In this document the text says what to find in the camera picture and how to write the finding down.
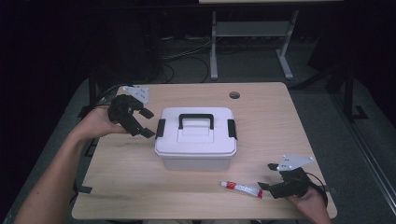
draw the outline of white box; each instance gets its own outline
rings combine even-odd
[[[168,107],[155,151],[168,170],[226,171],[236,153],[233,112],[226,107]]]

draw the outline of box lid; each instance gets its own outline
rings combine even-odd
[[[227,107],[167,107],[155,150],[162,157],[231,157],[236,152],[233,112]]]

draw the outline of red and white tube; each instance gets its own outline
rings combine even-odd
[[[235,190],[245,192],[252,196],[263,199],[262,189],[260,189],[260,188],[236,184],[231,181],[221,181],[221,185],[227,189],[235,189]]]

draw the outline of human arm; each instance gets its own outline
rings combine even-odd
[[[47,170],[23,202],[15,223],[64,223],[79,158],[86,142],[109,133],[126,133],[96,107],[65,138]]]
[[[331,224],[329,213],[321,195],[313,188],[308,187],[306,194],[301,197],[290,196],[286,198],[294,204],[312,223]]]

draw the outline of floor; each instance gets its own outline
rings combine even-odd
[[[163,41],[164,54],[176,55],[200,47],[207,41],[207,38],[169,38]],[[218,80],[213,81],[207,76],[209,53],[207,49],[202,49],[179,60],[166,61],[163,74],[152,83],[284,82],[287,86],[294,86],[318,73],[307,65],[316,40],[294,40],[287,53],[294,80],[286,80],[275,53],[281,42],[282,39],[224,39],[219,43]],[[389,123],[370,93],[358,81],[355,81],[354,105],[360,105],[369,119],[349,122],[342,112],[343,91],[327,93],[327,80],[325,77],[303,90],[290,91],[290,96],[331,189],[338,210],[338,215],[332,222],[396,223],[395,211],[384,196],[384,188],[378,184],[372,163],[364,156],[367,153],[373,154],[389,183],[396,186],[396,163],[393,161],[396,158],[395,127]],[[89,102],[88,93],[88,81],[84,81],[66,108],[4,223],[12,223],[29,189],[49,164],[68,132],[78,124],[78,112]],[[82,183],[90,160],[89,157],[82,158],[78,170],[78,184]],[[66,223],[109,223],[75,220],[70,215],[72,209],[71,203]],[[276,220],[271,223],[296,221]]]

